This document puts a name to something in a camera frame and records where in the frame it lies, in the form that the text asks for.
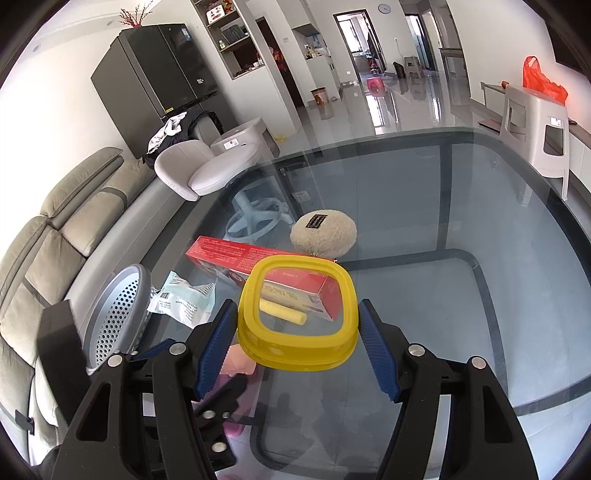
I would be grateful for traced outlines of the grey perforated trash basket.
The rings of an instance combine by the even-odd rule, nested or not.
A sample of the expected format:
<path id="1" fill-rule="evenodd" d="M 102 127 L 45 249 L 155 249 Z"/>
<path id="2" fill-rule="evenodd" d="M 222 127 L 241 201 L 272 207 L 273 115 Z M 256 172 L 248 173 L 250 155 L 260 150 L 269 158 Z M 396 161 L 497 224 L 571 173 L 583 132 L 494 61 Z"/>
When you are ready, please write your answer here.
<path id="1" fill-rule="evenodd" d="M 83 339 L 91 375 L 112 355 L 127 355 L 142 338 L 149 319 L 150 272 L 139 264 L 121 270 L 100 294 Z"/>

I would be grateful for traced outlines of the yellow foam dart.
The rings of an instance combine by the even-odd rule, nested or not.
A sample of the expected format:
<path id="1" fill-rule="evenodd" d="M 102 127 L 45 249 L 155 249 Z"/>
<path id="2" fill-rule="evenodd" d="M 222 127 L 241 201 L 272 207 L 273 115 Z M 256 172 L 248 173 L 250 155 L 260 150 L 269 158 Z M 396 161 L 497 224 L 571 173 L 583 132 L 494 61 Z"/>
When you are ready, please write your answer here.
<path id="1" fill-rule="evenodd" d="M 259 300 L 259 310 L 267 315 L 280 318 L 296 325 L 303 326 L 308 320 L 306 313 L 271 302 L 266 299 Z"/>

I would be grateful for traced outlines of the small brown trash bin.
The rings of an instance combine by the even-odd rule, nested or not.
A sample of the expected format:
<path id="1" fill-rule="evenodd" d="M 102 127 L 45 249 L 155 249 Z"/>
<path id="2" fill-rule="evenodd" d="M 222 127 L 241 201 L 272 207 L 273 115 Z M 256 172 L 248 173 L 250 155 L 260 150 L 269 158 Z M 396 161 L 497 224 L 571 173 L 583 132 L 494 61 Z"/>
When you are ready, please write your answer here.
<path id="1" fill-rule="evenodd" d="M 314 97 L 315 104 L 318 107 L 327 105 L 329 103 L 329 95 L 325 87 L 315 88 L 311 90 L 311 95 Z"/>

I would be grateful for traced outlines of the white green plastic wrapper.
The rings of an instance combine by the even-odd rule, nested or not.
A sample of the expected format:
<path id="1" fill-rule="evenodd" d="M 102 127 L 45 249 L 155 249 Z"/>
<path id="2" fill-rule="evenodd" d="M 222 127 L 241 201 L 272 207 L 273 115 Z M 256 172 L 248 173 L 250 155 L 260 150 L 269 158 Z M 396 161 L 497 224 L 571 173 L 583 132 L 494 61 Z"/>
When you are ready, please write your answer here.
<path id="1" fill-rule="evenodd" d="M 170 271 L 163 286 L 152 290 L 149 313 L 167 315 L 188 328 L 208 323 L 215 304 L 215 284 L 191 285 Z"/>

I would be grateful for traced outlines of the grey leather sofa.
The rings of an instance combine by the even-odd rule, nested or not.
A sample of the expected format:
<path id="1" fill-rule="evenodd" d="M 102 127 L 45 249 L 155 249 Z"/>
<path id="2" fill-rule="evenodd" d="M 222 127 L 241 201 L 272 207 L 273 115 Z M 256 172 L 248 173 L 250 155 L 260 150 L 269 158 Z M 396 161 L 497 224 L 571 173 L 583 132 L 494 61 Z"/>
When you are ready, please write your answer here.
<path id="1" fill-rule="evenodd" d="M 139 263 L 184 201 L 139 159 L 95 151 L 47 195 L 1 261 L 1 423 L 36 465 L 61 440 L 60 412 L 38 358 L 45 308 L 67 300 L 84 331 L 98 296 Z"/>

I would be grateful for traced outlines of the white swivel stool chair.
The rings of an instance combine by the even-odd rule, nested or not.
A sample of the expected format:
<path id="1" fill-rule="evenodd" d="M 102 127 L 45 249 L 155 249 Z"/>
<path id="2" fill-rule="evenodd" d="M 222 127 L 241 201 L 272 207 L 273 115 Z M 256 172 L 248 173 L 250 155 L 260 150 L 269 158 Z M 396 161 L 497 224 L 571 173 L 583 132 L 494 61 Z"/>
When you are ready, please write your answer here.
<path id="1" fill-rule="evenodd" d="M 239 174 L 262 162 L 256 144 L 239 144 L 221 154 L 200 140 L 176 143 L 162 151 L 154 163 L 158 178 L 186 201 L 195 202 L 217 192 Z M 239 190 L 232 200 L 235 214 L 226 224 L 223 238 L 254 244 L 281 222 L 294 224 L 287 203 L 273 197 L 249 200 Z"/>

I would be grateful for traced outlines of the cream wool polishing pad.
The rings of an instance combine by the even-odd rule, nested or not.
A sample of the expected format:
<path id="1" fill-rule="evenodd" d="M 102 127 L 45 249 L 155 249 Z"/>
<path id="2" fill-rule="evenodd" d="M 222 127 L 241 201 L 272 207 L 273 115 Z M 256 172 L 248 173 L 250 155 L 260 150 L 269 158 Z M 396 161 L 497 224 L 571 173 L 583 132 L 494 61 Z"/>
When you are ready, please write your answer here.
<path id="1" fill-rule="evenodd" d="M 317 210 L 301 216 L 290 230 L 297 252 L 338 259 L 356 244 L 358 229 L 351 217 L 338 210 Z"/>

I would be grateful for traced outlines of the pile of clothes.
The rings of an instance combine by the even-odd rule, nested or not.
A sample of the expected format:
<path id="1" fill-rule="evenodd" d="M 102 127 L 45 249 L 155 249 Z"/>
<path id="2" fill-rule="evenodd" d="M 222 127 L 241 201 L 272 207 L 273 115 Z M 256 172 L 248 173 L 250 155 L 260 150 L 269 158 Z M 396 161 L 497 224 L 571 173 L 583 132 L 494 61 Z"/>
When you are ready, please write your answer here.
<path id="1" fill-rule="evenodd" d="M 169 117 L 164 125 L 150 138 L 147 144 L 147 151 L 142 155 L 141 160 L 150 168 L 157 156 L 170 146 L 187 140 L 197 138 L 197 126 L 201 121 L 211 121 L 213 125 L 213 137 L 216 139 L 223 133 L 221 121 L 214 112 L 191 107 L 182 113 Z"/>

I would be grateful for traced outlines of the white plastic step stool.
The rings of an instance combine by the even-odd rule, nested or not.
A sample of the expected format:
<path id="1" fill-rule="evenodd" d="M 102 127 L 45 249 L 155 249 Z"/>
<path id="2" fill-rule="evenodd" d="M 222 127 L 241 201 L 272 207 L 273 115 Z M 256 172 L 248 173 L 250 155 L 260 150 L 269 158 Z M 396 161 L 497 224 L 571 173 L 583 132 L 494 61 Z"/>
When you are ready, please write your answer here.
<path id="1" fill-rule="evenodd" d="M 242 144 L 256 145 L 263 159 L 272 160 L 280 157 L 280 147 L 261 118 L 250 120 L 225 132 L 209 148 L 214 154 L 219 155 Z"/>

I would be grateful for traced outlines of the dark grey refrigerator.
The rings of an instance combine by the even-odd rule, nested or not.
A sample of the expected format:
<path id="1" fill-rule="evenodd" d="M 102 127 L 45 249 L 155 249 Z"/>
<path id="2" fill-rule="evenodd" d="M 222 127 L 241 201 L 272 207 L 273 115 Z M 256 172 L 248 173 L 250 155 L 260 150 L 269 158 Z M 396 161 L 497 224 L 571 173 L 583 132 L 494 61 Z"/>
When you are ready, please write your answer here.
<path id="1" fill-rule="evenodd" d="M 136 158 L 147 152 L 148 141 L 169 117 L 192 106 L 214 112 L 223 131 L 238 125 L 184 24 L 122 30 L 91 81 Z"/>

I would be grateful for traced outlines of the white plastic stool right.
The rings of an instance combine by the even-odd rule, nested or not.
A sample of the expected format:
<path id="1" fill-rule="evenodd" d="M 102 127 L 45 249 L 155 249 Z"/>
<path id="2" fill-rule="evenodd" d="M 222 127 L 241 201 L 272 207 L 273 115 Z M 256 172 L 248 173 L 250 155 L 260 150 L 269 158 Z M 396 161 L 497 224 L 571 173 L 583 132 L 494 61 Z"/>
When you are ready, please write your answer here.
<path id="1" fill-rule="evenodd" d="M 536 90 L 507 85 L 501 140 L 540 175 L 561 179 L 567 200 L 570 176 L 570 137 L 566 106 Z"/>

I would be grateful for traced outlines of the orange plastic bag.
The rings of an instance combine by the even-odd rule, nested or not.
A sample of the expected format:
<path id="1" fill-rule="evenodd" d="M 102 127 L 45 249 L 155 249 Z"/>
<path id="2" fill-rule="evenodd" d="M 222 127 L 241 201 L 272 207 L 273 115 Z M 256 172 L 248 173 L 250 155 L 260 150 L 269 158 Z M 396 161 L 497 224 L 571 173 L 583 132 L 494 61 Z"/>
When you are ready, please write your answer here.
<path id="1" fill-rule="evenodd" d="M 536 56 L 528 56 L 523 63 L 522 84 L 524 88 L 540 92 L 553 100 L 565 105 L 568 98 L 567 90 L 551 81 L 541 70 Z"/>

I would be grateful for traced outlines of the built-in wall shelf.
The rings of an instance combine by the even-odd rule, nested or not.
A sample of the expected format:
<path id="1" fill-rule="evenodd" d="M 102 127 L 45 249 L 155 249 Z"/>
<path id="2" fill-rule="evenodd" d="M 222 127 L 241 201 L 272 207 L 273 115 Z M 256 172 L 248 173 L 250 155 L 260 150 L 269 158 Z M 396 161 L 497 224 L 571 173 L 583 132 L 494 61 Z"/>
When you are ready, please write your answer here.
<path id="1" fill-rule="evenodd" d="M 235 1 L 197 0 L 192 5 L 231 79 L 264 66 Z"/>

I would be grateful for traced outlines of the round wall clock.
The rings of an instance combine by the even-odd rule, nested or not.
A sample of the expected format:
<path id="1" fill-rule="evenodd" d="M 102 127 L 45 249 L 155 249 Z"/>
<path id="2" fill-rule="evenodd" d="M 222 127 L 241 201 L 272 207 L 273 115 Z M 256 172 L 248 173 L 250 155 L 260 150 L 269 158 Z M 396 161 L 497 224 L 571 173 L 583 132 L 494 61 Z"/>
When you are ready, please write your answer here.
<path id="1" fill-rule="evenodd" d="M 391 9 L 391 6 L 390 6 L 390 5 L 388 5 L 388 4 L 386 4 L 386 3 L 381 3 L 381 4 L 378 6 L 378 10 L 379 10 L 379 12 L 380 12 L 381 14 L 384 14 L 384 15 L 388 15 L 388 14 L 390 14 L 390 13 L 391 13 L 391 11 L 392 11 L 392 9 Z"/>

